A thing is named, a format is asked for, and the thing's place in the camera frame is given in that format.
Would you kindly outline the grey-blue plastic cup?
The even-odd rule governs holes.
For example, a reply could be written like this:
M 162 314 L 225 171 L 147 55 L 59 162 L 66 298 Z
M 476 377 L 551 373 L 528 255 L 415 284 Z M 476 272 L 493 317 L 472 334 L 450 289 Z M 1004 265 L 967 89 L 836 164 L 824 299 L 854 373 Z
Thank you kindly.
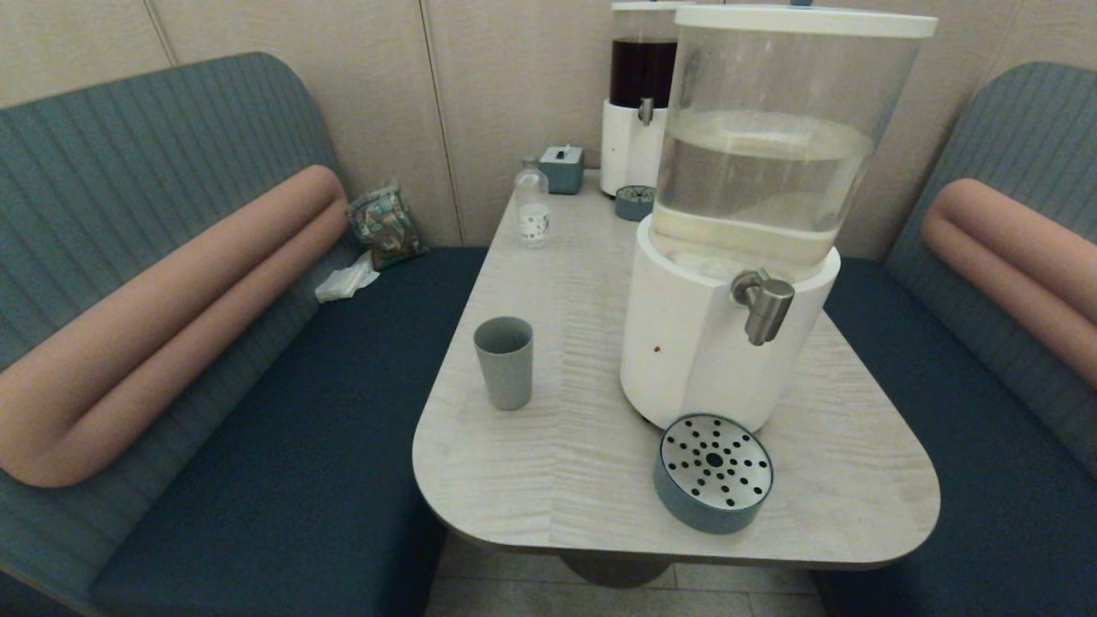
M 484 321 L 473 335 L 483 381 L 496 410 L 521 410 L 532 399 L 534 333 L 525 319 Z

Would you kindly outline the metal water dispenser tap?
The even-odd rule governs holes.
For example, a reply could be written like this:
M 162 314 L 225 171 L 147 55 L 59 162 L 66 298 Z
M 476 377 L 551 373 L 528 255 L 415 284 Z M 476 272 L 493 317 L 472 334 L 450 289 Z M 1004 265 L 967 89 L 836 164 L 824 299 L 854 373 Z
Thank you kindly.
M 745 332 L 753 346 L 764 346 L 776 338 L 795 289 L 783 279 L 776 279 L 764 268 L 740 271 L 730 284 L 730 298 L 748 308 Z

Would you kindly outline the small clear plastic bottle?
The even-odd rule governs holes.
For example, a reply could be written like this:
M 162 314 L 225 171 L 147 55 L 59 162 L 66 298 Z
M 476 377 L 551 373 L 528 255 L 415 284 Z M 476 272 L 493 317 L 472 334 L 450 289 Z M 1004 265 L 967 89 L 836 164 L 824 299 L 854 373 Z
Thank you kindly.
M 538 157 L 522 158 L 522 169 L 514 179 L 517 228 L 528 249 L 548 242 L 548 177 L 538 168 Z

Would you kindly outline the small round blue drip tray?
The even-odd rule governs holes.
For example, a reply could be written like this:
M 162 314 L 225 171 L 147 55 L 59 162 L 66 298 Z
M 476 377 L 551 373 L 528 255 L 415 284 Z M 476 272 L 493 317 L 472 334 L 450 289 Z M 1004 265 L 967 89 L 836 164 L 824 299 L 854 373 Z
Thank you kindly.
M 618 218 L 638 222 L 651 215 L 656 189 L 651 186 L 623 186 L 615 192 L 614 213 Z

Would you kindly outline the blue tissue box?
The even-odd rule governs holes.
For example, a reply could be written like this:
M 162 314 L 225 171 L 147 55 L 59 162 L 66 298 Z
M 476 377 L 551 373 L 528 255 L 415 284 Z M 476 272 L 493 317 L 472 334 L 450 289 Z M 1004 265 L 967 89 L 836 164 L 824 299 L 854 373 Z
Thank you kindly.
M 552 195 L 575 195 L 584 179 L 584 149 L 580 146 L 548 146 L 538 160 L 538 169 L 548 180 Z

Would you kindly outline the clear water dispenser white base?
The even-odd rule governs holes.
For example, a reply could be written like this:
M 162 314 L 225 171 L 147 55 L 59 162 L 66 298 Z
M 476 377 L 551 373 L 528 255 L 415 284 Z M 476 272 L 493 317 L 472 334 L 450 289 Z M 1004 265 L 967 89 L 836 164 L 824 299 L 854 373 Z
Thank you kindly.
M 658 427 L 712 414 L 757 430 L 830 294 L 839 231 L 926 40 L 677 27 L 620 386 Z M 733 278 L 758 268 L 795 289 L 764 346 L 730 298 Z

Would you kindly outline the dark drink dispenser white base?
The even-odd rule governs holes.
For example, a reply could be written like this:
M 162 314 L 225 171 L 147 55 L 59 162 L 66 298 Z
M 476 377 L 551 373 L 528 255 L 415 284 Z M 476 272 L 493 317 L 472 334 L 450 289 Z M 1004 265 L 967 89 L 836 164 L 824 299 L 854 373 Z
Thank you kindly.
M 623 186 L 657 183 L 678 45 L 674 19 L 681 7 L 665 0 L 611 5 L 614 40 L 601 124 L 601 191 L 606 195 L 614 197 Z M 643 97 L 655 101 L 647 128 L 638 121 Z

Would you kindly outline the crumpled snack bag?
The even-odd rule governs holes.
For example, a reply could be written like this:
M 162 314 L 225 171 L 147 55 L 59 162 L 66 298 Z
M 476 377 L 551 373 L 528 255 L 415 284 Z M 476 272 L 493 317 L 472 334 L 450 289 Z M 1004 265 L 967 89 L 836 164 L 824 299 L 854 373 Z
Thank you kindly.
M 354 199 L 346 216 L 376 271 L 429 253 L 395 181 Z

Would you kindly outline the crumpled white napkin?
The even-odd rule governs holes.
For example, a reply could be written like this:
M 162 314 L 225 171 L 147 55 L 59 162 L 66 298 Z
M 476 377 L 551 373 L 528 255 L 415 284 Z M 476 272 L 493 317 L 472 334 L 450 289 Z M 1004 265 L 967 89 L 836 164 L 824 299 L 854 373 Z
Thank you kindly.
M 357 261 L 346 268 L 333 270 L 315 290 L 319 303 L 329 303 L 353 298 L 357 290 L 372 285 L 380 277 L 374 269 L 372 251 L 364 251 Z

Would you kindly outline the round blue perforated drip tray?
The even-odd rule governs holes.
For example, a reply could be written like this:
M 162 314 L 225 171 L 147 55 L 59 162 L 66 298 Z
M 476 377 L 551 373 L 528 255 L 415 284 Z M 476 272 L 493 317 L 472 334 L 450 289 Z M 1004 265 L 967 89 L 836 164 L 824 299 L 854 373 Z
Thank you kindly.
M 764 442 L 737 422 L 689 414 L 663 430 L 653 483 L 678 520 L 705 534 L 736 534 L 768 500 L 773 462 Z

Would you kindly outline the pink bolster cushion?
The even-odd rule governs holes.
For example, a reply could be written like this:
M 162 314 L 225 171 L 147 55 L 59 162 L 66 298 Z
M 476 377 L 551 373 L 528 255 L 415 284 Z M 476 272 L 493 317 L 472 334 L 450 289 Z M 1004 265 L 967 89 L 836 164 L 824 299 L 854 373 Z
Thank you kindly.
M 344 235 L 310 165 L 222 218 L 0 372 L 0 470 L 71 487 L 112 464 Z
M 971 178 L 938 192 L 920 237 L 1097 391 L 1097 243 Z

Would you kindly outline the white water dispenser lid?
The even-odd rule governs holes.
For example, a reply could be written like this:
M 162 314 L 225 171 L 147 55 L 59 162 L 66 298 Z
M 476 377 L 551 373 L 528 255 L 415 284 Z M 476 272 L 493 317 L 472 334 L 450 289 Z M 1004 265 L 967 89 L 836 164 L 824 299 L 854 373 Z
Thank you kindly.
M 681 27 L 842 36 L 842 38 L 928 40 L 937 16 L 903 15 L 824 7 L 691 4 L 675 11 Z

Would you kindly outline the table pedestal base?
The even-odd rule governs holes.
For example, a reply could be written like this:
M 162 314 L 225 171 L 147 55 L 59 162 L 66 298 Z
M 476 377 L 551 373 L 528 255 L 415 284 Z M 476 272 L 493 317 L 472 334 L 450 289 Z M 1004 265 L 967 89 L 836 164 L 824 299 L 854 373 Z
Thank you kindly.
M 642 587 L 661 577 L 672 566 L 669 560 L 559 556 L 573 573 L 593 585 L 611 588 Z

